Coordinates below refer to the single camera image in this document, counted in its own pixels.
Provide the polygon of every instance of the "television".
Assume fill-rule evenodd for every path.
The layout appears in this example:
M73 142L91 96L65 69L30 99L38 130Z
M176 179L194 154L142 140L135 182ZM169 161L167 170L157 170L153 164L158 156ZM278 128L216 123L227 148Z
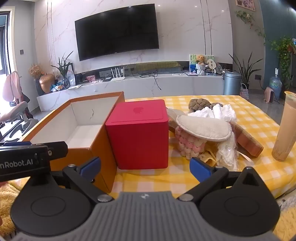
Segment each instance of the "television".
M155 4L100 12L75 21L79 60L159 49Z

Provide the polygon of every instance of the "gray metal trash can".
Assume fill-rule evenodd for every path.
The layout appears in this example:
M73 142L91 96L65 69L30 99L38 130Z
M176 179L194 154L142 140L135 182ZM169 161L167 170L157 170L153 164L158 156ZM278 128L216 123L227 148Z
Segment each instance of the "gray metal trash can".
M223 95L239 95L242 76L236 72L225 72Z

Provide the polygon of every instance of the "water bottle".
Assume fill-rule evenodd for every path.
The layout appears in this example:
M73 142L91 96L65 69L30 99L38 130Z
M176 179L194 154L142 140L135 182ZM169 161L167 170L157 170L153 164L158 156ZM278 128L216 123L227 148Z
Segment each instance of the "water bottle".
M282 86L283 84L279 78L279 69L276 68L276 75L271 77L269 81L269 87L273 89L276 101L279 101Z

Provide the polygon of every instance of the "open cardboard box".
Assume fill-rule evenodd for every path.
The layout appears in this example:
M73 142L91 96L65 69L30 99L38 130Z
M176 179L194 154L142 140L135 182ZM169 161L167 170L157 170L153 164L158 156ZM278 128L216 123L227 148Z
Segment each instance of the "open cardboard box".
M104 192L111 192L117 164L105 122L115 105L124 101L123 92L71 99L43 118L20 141L32 144L65 141L68 154L50 162L52 171L100 157L101 172L95 177L94 185Z

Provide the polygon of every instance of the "plastic cup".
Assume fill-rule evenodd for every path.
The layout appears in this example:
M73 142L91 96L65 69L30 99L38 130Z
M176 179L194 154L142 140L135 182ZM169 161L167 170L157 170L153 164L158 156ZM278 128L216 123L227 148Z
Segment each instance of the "plastic cup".
M285 91L286 100L281 125L272 149L272 156L278 161L284 161L296 141L296 94Z

